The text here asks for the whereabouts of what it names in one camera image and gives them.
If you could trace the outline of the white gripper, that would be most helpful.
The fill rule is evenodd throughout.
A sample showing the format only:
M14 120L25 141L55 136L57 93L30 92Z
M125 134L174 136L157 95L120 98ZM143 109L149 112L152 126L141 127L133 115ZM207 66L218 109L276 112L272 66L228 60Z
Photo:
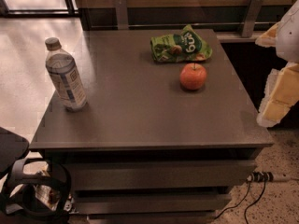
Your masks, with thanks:
M299 0L255 44L264 48L276 46L277 56L288 62L281 70L272 69L266 80L256 120L268 128L279 124L299 101Z

